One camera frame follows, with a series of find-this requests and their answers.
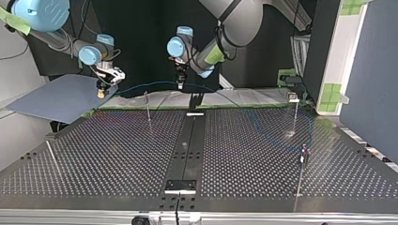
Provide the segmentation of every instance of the white bracket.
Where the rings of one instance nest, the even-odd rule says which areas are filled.
[[[189,225],[202,225],[202,218],[199,213],[192,213]]]
[[[345,95],[341,95],[341,101],[344,105],[348,105],[349,104],[349,97],[345,96]]]
[[[161,217],[159,217],[159,216],[149,217],[149,223],[150,223],[150,225],[162,225],[163,224],[161,222]]]

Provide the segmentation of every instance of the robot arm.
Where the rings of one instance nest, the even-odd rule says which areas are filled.
[[[199,76],[207,78],[214,66],[224,59],[233,59],[237,48],[248,45],[257,35],[263,21],[261,0],[199,0],[220,22],[215,38],[199,52],[193,44],[193,30],[177,28],[167,51],[177,64],[186,64]]]
[[[0,7],[30,22],[30,35],[47,43],[50,48],[78,57],[99,77],[99,98],[105,98],[108,89],[126,78],[125,73],[113,66],[115,40],[98,35],[96,43],[87,43],[71,37],[62,29],[69,17],[69,0],[0,0]]]

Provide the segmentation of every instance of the blue cable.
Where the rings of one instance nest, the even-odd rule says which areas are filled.
[[[145,84],[140,84],[140,85],[134,86],[134,87],[129,88],[129,89],[124,90],[124,91],[117,92],[116,94],[117,94],[117,95],[120,95],[120,94],[129,92],[129,91],[138,89],[138,88],[140,88],[140,87],[148,87],[148,86],[156,85],[156,84],[176,84],[176,83],[175,83],[175,82],[167,82],[167,81],[166,81],[166,82],[151,82],[151,83],[145,83]],[[205,89],[205,90],[207,90],[207,91],[210,91],[210,92],[212,92],[212,93],[216,93],[216,94],[218,94],[218,95],[224,97],[225,99],[229,100],[231,103],[233,103],[234,105],[236,105],[238,108],[242,109],[242,107],[239,106],[238,104],[236,104],[235,101],[233,101],[232,99],[230,99],[230,98],[227,97],[226,95],[223,95],[222,93],[219,93],[219,92],[217,92],[217,91],[215,91],[215,90],[213,90],[213,89],[211,89],[211,88],[208,88],[208,87],[206,87],[206,86],[201,86],[201,85],[198,85],[198,84],[194,84],[194,83],[185,83],[184,85],[193,86],[193,87],[199,87],[199,88]],[[300,151],[302,150],[302,146],[286,146],[286,143],[282,143],[282,142],[278,142],[278,141],[276,141],[276,140],[273,140],[273,139],[272,139],[271,137],[269,137],[269,135],[264,131],[263,127],[262,127],[262,126],[260,125],[260,123],[259,123],[260,120],[259,120],[252,112],[250,112],[248,109],[243,109],[243,111],[249,115],[249,118],[250,118],[250,119],[252,120],[252,122],[254,123],[255,128],[259,131],[260,134],[262,134],[263,136],[266,137],[266,140],[268,140],[268,142],[271,143],[271,145],[273,145],[273,146],[275,146],[275,147],[278,147],[278,148],[290,150],[290,151],[298,151],[298,152],[300,152]],[[306,143],[306,145],[307,145],[309,148],[311,148],[311,146],[312,146],[312,144],[313,144],[312,130],[313,130],[313,122],[314,122],[314,121],[313,121],[313,119],[311,118],[310,115],[308,115],[306,112],[302,112],[301,109],[298,110],[298,113],[299,113],[299,114],[303,114],[303,115],[307,118],[307,120],[308,120],[308,124],[309,124],[309,127],[308,127],[308,137],[309,137],[309,141]]]
[[[226,98],[227,100],[229,100],[230,102],[232,102],[234,105],[236,105],[238,108],[242,109],[241,106],[239,106],[237,103],[235,103],[235,101],[233,101],[232,99],[230,99],[229,97],[227,97],[226,95],[223,95],[222,93],[219,93],[215,90],[212,90],[208,87],[205,86],[201,86],[201,85],[197,85],[197,84],[193,84],[193,83],[185,83],[185,85],[188,86],[194,86],[194,87],[200,87],[203,89],[206,89],[210,92],[214,92],[217,93],[218,95]],[[262,134],[263,136],[266,137],[266,140],[268,140],[269,143],[271,143],[271,145],[275,146],[275,147],[279,147],[282,149],[286,149],[286,150],[290,150],[290,151],[298,151],[300,152],[302,150],[302,145],[301,146],[286,146],[286,143],[281,143],[278,141],[273,140],[272,138],[270,138],[268,136],[268,134],[264,131],[263,127],[260,125],[259,123],[259,119],[248,109],[243,109],[243,111],[245,113],[247,113],[249,115],[249,118],[252,120],[252,122],[254,123],[255,128],[259,131],[260,134]],[[306,143],[307,147],[311,148],[312,144],[313,144],[313,135],[312,135],[312,130],[313,130],[313,119],[311,118],[310,115],[308,115],[306,112],[302,112],[301,110],[298,111],[299,114],[303,114],[307,120],[308,120],[308,137],[309,137],[309,141]]]
[[[140,87],[148,87],[148,86],[152,86],[152,85],[155,85],[155,84],[176,84],[176,83],[175,82],[150,82],[150,83],[144,83],[144,84],[133,86],[132,88],[129,88],[129,89],[124,90],[124,91],[119,91],[116,94],[120,95],[120,94],[129,92],[129,91],[133,91],[133,90],[138,89]]]

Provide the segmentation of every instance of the perforated metal table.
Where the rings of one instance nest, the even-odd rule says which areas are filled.
[[[0,172],[1,209],[398,214],[398,174],[289,108],[96,112]],[[310,158],[297,195],[302,145]],[[169,180],[196,194],[166,195]]]

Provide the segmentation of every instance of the white wall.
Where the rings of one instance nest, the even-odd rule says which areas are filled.
[[[0,22],[0,58],[23,52],[26,41]],[[10,102],[45,84],[32,53],[0,60],[0,171],[33,150],[51,132],[49,121],[4,110]]]

